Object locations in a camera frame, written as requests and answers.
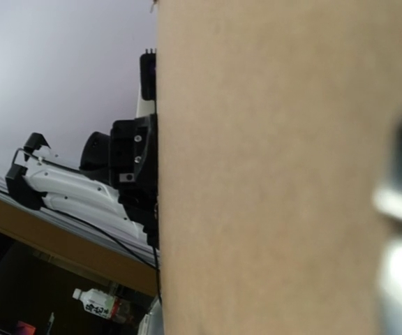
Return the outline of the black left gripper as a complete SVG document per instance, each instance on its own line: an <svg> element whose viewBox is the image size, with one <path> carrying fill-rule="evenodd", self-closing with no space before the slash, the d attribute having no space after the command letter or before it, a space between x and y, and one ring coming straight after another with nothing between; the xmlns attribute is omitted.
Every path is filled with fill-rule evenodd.
<svg viewBox="0 0 402 335"><path fill-rule="evenodd" d="M142 226L147 243L159 247L158 120L149 114L113 123L109 143L109 181L119 192L127 217Z"/></svg>

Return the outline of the brown cardboard backing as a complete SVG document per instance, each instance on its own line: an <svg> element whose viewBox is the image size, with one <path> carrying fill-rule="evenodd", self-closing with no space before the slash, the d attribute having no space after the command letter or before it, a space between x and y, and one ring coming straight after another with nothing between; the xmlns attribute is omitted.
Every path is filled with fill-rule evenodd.
<svg viewBox="0 0 402 335"><path fill-rule="evenodd" d="M402 1L160 1L166 334L379 334Z"/></svg>

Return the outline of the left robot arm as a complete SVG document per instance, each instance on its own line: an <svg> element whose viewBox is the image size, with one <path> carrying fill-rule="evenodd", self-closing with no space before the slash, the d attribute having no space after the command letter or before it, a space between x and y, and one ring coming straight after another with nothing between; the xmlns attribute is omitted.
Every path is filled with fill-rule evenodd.
<svg viewBox="0 0 402 335"><path fill-rule="evenodd" d="M155 113L94 132L79 168L68 167L45 137L32 133L6 174L9 196L38 211L50 209L98 226L116 238L159 247L158 117Z"/></svg>

